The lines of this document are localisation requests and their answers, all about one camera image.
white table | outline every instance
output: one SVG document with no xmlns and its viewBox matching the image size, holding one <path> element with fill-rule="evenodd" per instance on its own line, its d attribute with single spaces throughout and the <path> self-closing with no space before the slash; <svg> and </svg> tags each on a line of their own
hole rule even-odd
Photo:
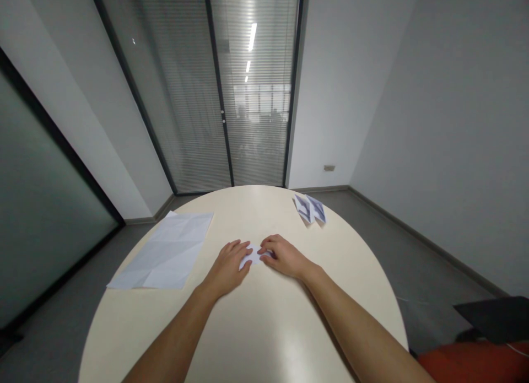
<svg viewBox="0 0 529 383">
<path fill-rule="evenodd" d="M 206 276 L 224 244 L 241 239 L 258 245 L 275 233 L 320 264 L 408 348 L 397 300 L 367 244 L 327 207 L 327 224 L 307 227 L 294 206 L 294 194 L 277 187 L 231 187 L 177 209 L 177 213 L 215 213 L 184 289 L 108 289 L 88 333 L 79 381 L 121 382 Z M 300 284 L 259 263 L 240 287 L 215 305 L 186 381 L 308 383 L 353 378 Z"/>
</svg>

black frame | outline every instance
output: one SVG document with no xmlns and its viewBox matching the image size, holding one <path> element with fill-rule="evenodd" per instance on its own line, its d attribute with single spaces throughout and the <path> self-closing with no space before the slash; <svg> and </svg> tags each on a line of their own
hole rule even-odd
<svg viewBox="0 0 529 383">
<path fill-rule="evenodd" d="M 298 75 L 299 42 L 301 39 L 301 22 L 303 21 L 303 0 L 298 0 L 298 20 L 296 25 L 296 39 L 294 41 L 294 57 L 292 64 L 292 78 L 290 79 L 290 103 L 288 106 L 287 145 L 285 146 L 285 167 L 283 169 L 283 186 L 287 187 L 288 151 L 290 148 L 290 133 L 292 131 L 292 114 L 294 111 L 294 95 L 296 91 L 296 77 Z"/>
<path fill-rule="evenodd" d="M 230 141 L 228 140 L 228 123 L 226 122 L 226 114 L 224 113 L 224 97 L 222 95 L 222 85 L 220 82 L 220 66 L 219 55 L 217 53 L 217 40 L 215 38 L 215 25 L 213 24 L 213 10 L 211 7 L 211 0 L 206 0 L 206 12 L 208 14 L 209 37 L 211 38 L 211 49 L 213 51 L 213 62 L 215 64 L 215 76 L 217 78 L 217 90 L 220 101 L 220 116 L 222 118 L 222 128 L 224 130 L 224 141 L 226 143 L 226 152 L 228 154 L 228 167 L 230 169 L 231 186 L 235 186 L 233 179 L 233 166 L 231 164 Z"/>
<path fill-rule="evenodd" d="M 0 330 L 0 335 L 3 337 L 20 338 L 20 336 L 15 334 L 16 330 L 34 312 L 36 312 L 40 306 L 42 306 L 50 297 L 52 297 L 54 293 L 66 283 L 66 281 L 68 281 L 96 253 L 98 253 L 99 250 L 101 250 L 101 248 L 103 248 L 103 246 L 105 246 L 105 244 L 107 244 L 110 239 L 112 239 L 114 235 L 116 235 L 116 233 L 118 233 L 125 226 L 125 221 L 1 48 L 0 71 L 7 77 L 9 82 L 11 82 L 22 100 L 27 104 L 39 123 L 44 127 L 45 131 L 50 135 L 59 149 L 64 153 L 68 161 L 73 165 L 74 169 L 79 173 L 96 197 L 104 205 L 106 210 L 118 223 L 118 226 L 114 230 L 108 233 L 66 273 L 60 276 L 49 288 L 47 288 L 37 299 L 35 299 L 26 309 L 24 309 L 17 317 L 15 317 L 10 323 Z"/>
<path fill-rule="evenodd" d="M 226 115 L 224 113 L 224 98 L 223 98 L 223 93 L 222 93 L 222 84 L 220 81 L 219 56 L 217 52 L 217 41 L 215 38 L 213 11 L 212 11 L 212 6 L 211 6 L 211 0 L 205 0 L 205 1 L 206 1 L 206 12 L 208 15 L 209 36 L 211 39 L 213 61 L 215 65 L 215 76 L 217 79 L 217 89 L 219 93 L 220 115 L 221 115 L 221 120 L 222 120 L 223 131 L 224 131 L 224 141 L 226 144 L 226 153 L 228 155 L 230 180 L 231 180 L 231 186 L 234 187 L 235 181 L 234 181 L 234 176 L 233 176 L 233 165 L 231 163 L 230 142 L 228 139 L 228 123 L 226 120 Z M 127 79 L 127 83 L 131 89 L 132 96 L 134 97 L 134 100 L 136 101 L 136 104 L 138 105 L 139 112 L 147 128 L 149 137 L 151 138 L 151 141 L 153 142 L 154 149 L 156 150 L 156 154 L 158 155 L 158 158 L 160 159 L 161 165 L 164 169 L 165 176 L 167 177 L 167 180 L 169 182 L 169 185 L 171 186 L 173 194 L 175 196 L 193 196 L 193 195 L 203 195 L 203 194 L 209 193 L 209 192 L 178 193 L 178 190 L 175 185 L 175 181 L 172 179 L 171 172 L 169 171 L 169 166 L 167 165 L 167 161 L 165 160 L 165 157 L 161 151 L 161 147 L 158 142 L 158 139 L 156 138 L 156 134 L 154 133 L 154 129 L 150 121 L 149 115 L 147 113 L 147 109 L 145 108 L 142 98 L 140 97 L 138 87 L 136 86 L 136 82 L 134 81 L 132 72 L 125 58 L 125 54 L 123 53 L 123 49 L 121 48 L 115 29 L 112 26 L 110 16 L 105 8 L 103 0 L 94 0 L 94 3 L 99 12 L 99 15 L 101 16 L 101 21 L 103 22 L 103 26 L 105 27 L 105 30 L 109 36 L 110 44 L 112 45 L 112 48 L 114 49 L 117 60 L 120 63 L 121 69 L 123 70 L 123 73 L 125 74 L 125 78 Z M 301 38 L 301 23 L 303 19 L 303 8 L 304 8 L 304 0 L 298 0 L 298 12 L 297 12 L 297 19 L 296 19 L 296 37 L 294 40 L 293 65 L 292 65 L 292 74 L 291 74 L 291 79 L 290 79 L 290 84 L 291 84 L 290 85 L 290 103 L 289 103 L 288 122 L 287 122 L 287 142 L 285 146 L 285 162 L 284 162 L 284 168 L 283 168 L 283 184 L 281 186 L 278 186 L 278 187 L 283 187 L 283 188 L 286 187 L 286 183 L 287 183 L 288 153 L 289 153 L 289 148 L 290 148 L 290 134 L 292 132 L 292 114 L 294 110 L 294 94 L 296 90 L 296 77 L 298 73 L 299 45 L 300 45 L 300 38 Z"/>
</svg>

window blinds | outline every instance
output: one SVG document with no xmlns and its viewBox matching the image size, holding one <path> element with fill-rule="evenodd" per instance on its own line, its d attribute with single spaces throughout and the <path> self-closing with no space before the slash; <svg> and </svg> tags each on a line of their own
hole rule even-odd
<svg viewBox="0 0 529 383">
<path fill-rule="evenodd" d="M 211 4 L 235 185 L 280 186 L 298 0 Z"/>
<path fill-rule="evenodd" d="M 298 0 L 209 0 L 220 84 L 206 1 L 102 3 L 177 192 L 231 186 L 226 138 L 235 185 L 280 186 Z"/>
</svg>

white paper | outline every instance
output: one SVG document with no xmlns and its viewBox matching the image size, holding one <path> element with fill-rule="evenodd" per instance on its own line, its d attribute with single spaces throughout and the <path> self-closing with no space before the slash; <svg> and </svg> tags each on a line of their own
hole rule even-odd
<svg viewBox="0 0 529 383">
<path fill-rule="evenodd" d="M 182 289 L 202 248 L 213 214 L 168 214 L 108 288 Z"/>
<path fill-rule="evenodd" d="M 306 195 L 306 196 L 309 202 L 314 207 L 314 217 L 316 219 L 319 219 L 323 223 L 327 223 L 327 218 L 325 217 L 325 210 L 323 209 L 323 204 L 309 195 Z"/>
<path fill-rule="evenodd" d="M 253 266 L 253 265 L 256 265 L 256 264 L 258 264 L 258 263 L 261 262 L 260 257 L 261 257 L 262 255 L 259 255 L 259 254 L 257 253 L 257 251 L 260 250 L 261 247 L 258 247 L 258 246 L 255 246 L 255 245 L 250 244 L 250 245 L 248 246 L 248 248 L 253 249 L 253 251 L 252 251 L 251 254 L 246 255 L 244 258 L 242 258 L 241 264 L 239 265 L 239 270 L 242 269 L 242 267 L 244 266 L 244 263 L 246 263 L 246 261 L 248 261 L 248 260 L 251 260 L 251 261 L 252 261 L 252 266 Z M 263 255 L 267 255 L 267 256 L 269 256 L 269 257 L 273 257 L 273 256 L 272 256 L 272 253 L 271 253 L 270 251 L 268 251 L 268 250 L 265 251 L 265 252 L 263 253 Z"/>
<path fill-rule="evenodd" d="M 303 219 L 305 219 L 308 223 L 314 222 L 314 206 L 305 200 L 304 198 L 301 198 L 298 195 L 295 195 L 296 198 L 294 199 L 294 202 L 296 203 L 296 208 L 298 209 L 299 214 Z"/>
</svg>

forearm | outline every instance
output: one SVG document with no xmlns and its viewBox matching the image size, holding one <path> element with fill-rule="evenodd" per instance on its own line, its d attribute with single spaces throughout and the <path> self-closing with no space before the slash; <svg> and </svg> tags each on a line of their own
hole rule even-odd
<svg viewBox="0 0 529 383">
<path fill-rule="evenodd" d="M 183 382 L 215 301 L 199 285 L 123 383 Z"/>
<path fill-rule="evenodd" d="M 321 267 L 311 265 L 300 279 L 318 303 L 362 383 L 434 382 L 393 336 Z"/>
</svg>

